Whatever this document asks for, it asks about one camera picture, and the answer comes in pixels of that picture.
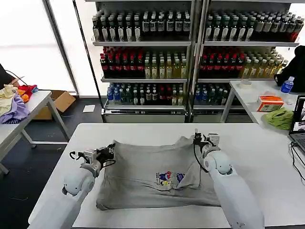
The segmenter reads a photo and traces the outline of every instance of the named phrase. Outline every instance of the orange box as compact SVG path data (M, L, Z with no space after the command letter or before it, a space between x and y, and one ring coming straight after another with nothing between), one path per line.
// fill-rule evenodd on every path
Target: orange box
M263 95L258 97L257 111L270 112L280 109L284 102L281 97L273 95Z

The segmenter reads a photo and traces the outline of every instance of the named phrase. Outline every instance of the yellow cloth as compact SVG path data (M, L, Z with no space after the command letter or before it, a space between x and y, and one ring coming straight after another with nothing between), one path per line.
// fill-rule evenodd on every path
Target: yellow cloth
M16 91L17 87L14 87L11 84L5 84L4 88L0 90L0 116L10 111L11 102Z

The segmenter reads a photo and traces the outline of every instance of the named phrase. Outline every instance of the table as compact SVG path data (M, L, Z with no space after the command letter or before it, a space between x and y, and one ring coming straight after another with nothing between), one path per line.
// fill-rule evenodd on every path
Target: table
M33 93L30 100L25 104L30 111L30 114L26 119L22 120L19 124L0 124L0 161L7 155L7 153L13 148L21 137L29 142L31 147L35 147L38 144L67 144L67 142L33 141L24 130L27 124L29 124L29 122L39 113L39 111L45 105L47 105L53 118L59 125L65 139L69 141L70 135L68 134L67 128L51 99L51 94L51 91L38 91ZM3 164L0 163L0 172L8 174L9 171Z
M227 103L224 107L224 112L221 116L220 122L224 123L226 121L229 110L232 105L232 101L234 99L234 96L236 95L243 108L250 116L251 120L254 123L263 124L265 126L265 122L262 120L262 116L267 112L257 112L255 102L257 101L258 96L264 95L266 91L269 91L274 95L281 96L280 87L277 86L275 81L252 80L251 87L244 89L240 87L240 83L241 81L230 81L231 90L227 99ZM283 107L294 111L297 97L297 94L289 94L288 98L292 102L292 104L288 105L287 103L284 103Z
M292 167L286 136L272 135L258 124L79 124L50 176L29 223L49 198L62 195L64 175L77 169L70 151L106 146L115 139L134 145L174 144L180 136L218 133L219 147L232 159L238 174L249 185L265 215L266 226L305 224L305 186ZM73 228L228 228L220 207L186 206L100 211L96 198L103 170L81 206Z

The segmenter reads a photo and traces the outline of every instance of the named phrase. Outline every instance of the t-shirt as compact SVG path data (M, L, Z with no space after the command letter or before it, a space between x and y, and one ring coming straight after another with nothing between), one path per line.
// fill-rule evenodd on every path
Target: t-shirt
M169 146L114 143L116 163L105 168L97 208L220 205L213 181L195 159L192 138ZM200 158L197 146L196 153Z

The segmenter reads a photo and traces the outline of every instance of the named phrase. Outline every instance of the shelf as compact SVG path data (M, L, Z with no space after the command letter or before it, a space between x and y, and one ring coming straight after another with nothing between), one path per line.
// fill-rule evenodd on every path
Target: shelf
M190 46L192 42L189 41L172 41L172 42L93 42L94 46L117 46L117 47L177 47Z
M223 110L219 105L194 105L194 110ZM244 110L243 106L231 106L230 110Z
M204 46L257 46L257 47L296 47L295 42L204 42Z
M187 79L105 79L103 83L186 83Z
M274 79L198 79L198 83L229 83L232 80L274 80Z
M152 105L152 106L135 106L135 105L106 105L106 110L159 110L159 111L184 111L184 106L164 106L164 105Z

